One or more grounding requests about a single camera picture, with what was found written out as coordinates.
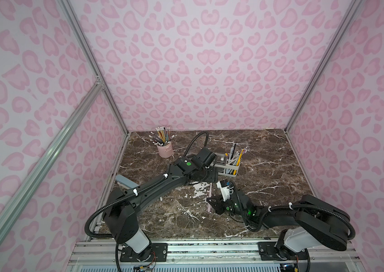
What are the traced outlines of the yellow toothbrush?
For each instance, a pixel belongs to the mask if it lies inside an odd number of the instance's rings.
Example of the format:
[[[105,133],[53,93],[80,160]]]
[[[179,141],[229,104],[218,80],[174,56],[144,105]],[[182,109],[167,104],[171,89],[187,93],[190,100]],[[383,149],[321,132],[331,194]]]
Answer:
[[[245,152],[245,150],[242,149],[241,152],[240,152],[240,154],[239,154],[239,156],[238,156],[238,159],[237,159],[236,164],[235,164],[235,166],[237,167],[237,169],[233,171],[233,175],[234,175],[234,176],[236,176],[236,174],[237,174],[237,172],[238,172],[238,168],[239,168],[239,166],[240,166],[241,158],[242,158],[244,152]]]

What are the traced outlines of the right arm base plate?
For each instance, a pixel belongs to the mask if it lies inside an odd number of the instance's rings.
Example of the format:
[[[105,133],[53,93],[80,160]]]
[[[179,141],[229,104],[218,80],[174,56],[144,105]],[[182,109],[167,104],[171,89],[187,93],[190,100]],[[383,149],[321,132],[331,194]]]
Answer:
[[[284,246],[278,248],[275,241],[258,243],[258,253],[262,261],[304,261],[307,260],[306,251],[294,253]]]

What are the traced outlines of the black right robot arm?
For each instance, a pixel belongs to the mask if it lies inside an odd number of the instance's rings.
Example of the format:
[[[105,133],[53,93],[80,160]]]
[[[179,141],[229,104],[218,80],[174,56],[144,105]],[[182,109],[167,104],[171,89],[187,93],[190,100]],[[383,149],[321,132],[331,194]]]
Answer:
[[[240,222],[250,232],[283,227],[273,251],[282,260],[318,245],[345,251],[347,243],[356,236],[346,212],[314,196],[305,195],[286,205],[256,206],[233,182],[219,181],[217,187],[221,194],[206,199],[216,214],[240,216]]]

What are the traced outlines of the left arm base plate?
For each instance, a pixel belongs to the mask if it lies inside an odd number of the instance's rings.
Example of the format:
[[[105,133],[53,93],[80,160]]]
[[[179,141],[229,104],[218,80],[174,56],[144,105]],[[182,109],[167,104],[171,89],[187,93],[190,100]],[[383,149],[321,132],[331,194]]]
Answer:
[[[136,253],[131,247],[122,248],[120,262],[166,262],[168,254],[167,243],[150,243],[142,252]]]

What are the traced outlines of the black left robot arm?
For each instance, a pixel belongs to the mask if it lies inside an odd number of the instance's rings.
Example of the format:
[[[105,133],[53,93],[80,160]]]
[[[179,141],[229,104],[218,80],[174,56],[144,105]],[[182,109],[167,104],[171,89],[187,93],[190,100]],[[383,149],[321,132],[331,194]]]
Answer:
[[[152,243],[139,226],[137,218],[142,211],[176,188],[218,181],[218,173],[212,165],[216,154],[207,147],[209,137],[207,131],[197,134],[184,154],[150,181],[124,192],[112,192],[108,203],[87,219],[86,235],[113,238],[117,245],[126,245],[147,258],[152,252]]]

